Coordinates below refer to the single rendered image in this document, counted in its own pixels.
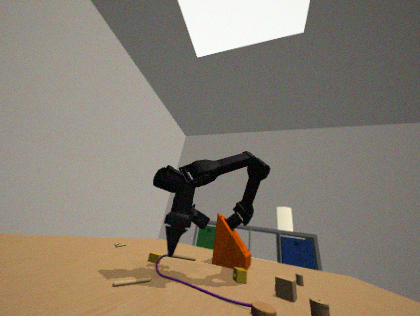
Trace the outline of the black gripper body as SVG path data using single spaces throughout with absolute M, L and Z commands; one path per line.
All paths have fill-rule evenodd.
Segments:
M 174 228 L 190 228 L 192 219 L 189 216 L 193 198 L 185 195 L 175 195 L 171 212 L 166 215 L 164 224 Z

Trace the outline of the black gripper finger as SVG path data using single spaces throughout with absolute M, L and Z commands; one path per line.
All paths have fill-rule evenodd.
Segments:
M 176 245 L 179 241 L 179 238 L 188 230 L 169 227 L 169 226 L 165 226 L 165 230 L 166 230 L 166 241 L 167 241 L 167 253 L 169 257 L 172 257 L 174 250 L 176 248 Z

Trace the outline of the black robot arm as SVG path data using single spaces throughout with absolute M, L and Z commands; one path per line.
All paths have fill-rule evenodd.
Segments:
M 235 212 L 224 220 L 231 231 L 240 224 L 247 226 L 253 217 L 253 201 L 255 199 L 260 182 L 267 178 L 270 167 L 261 159 L 248 151 L 219 160 L 197 160 L 191 164 L 179 168 L 179 171 L 168 165 L 159 169 L 153 179 L 153 185 L 175 195 L 194 197 L 196 187 L 201 187 L 213 182 L 219 175 L 225 174 L 243 167 L 247 167 L 248 182 L 242 201 L 236 203 Z M 190 172 L 193 179 L 190 178 Z M 240 218 L 240 216 L 242 219 Z M 192 223 L 198 228 L 206 228 L 210 218 L 195 209 L 192 205 L 189 213 Z

